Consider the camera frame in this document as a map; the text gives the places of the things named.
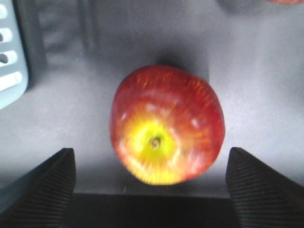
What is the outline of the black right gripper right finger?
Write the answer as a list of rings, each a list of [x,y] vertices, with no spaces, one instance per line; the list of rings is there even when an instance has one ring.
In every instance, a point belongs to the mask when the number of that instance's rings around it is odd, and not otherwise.
[[[226,184],[243,228],[302,228],[304,188],[246,150],[230,149]]]

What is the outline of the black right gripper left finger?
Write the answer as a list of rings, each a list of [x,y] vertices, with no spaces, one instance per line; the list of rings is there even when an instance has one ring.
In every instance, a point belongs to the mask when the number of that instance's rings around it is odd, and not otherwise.
[[[72,148],[63,148],[0,189],[2,228],[58,228],[76,184]]]

